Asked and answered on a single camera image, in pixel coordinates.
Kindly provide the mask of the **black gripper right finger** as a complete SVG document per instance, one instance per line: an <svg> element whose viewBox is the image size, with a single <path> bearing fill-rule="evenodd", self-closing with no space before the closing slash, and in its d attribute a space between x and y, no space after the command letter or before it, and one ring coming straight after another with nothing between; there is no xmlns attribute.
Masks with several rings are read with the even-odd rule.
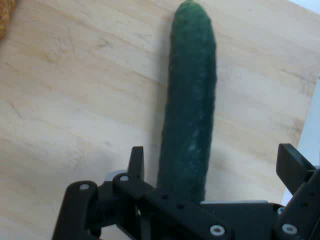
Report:
<svg viewBox="0 0 320 240"><path fill-rule="evenodd" d="M274 224L277 240L320 238L320 170L293 145L278 146L276 173L292 194Z"/></svg>

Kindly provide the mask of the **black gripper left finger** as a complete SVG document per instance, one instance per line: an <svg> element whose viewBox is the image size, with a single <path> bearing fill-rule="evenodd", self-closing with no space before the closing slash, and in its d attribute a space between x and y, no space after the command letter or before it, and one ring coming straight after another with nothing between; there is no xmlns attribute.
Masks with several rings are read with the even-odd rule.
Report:
<svg viewBox="0 0 320 240"><path fill-rule="evenodd" d="M78 181L65 191L55 240L98 240L115 225L133 240L229 240L230 226L187 200L144 181L144 149L131 150L128 169L97 185Z"/></svg>

